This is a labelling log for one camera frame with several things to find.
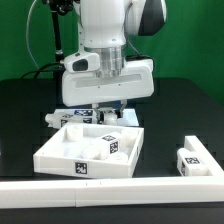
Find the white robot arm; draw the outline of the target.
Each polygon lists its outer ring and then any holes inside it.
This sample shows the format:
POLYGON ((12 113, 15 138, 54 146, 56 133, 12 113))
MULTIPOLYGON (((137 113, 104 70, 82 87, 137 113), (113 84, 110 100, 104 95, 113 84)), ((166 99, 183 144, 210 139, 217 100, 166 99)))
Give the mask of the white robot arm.
POLYGON ((154 91, 153 60, 124 54, 130 35, 152 36, 166 21, 165 0, 80 0, 79 51, 64 59, 62 99, 67 106, 90 104, 97 121, 123 110, 100 105, 150 96, 154 91))

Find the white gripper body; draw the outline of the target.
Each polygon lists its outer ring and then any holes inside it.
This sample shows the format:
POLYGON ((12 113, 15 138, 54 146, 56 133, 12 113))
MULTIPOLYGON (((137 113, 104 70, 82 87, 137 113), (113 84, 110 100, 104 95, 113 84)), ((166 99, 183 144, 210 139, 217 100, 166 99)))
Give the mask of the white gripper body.
POLYGON ((66 106, 141 98, 151 96, 153 91, 152 68, 148 63, 127 63, 115 77, 65 72, 62 78, 62 99, 66 106))

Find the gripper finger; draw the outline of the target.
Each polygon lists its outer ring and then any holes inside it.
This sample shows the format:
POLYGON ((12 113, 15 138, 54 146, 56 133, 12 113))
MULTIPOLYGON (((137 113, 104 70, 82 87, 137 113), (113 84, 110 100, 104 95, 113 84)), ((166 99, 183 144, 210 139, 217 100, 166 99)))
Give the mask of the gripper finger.
POLYGON ((93 103, 92 104, 92 109, 96 113, 96 120, 97 120, 97 123, 99 123, 100 122, 100 111, 98 109, 98 103, 93 103))
POLYGON ((121 100, 121 107, 119 109, 117 109, 117 111, 116 111, 118 118, 122 118, 123 117, 123 111, 124 111, 126 105, 127 105, 127 100, 126 99, 125 100, 121 100))

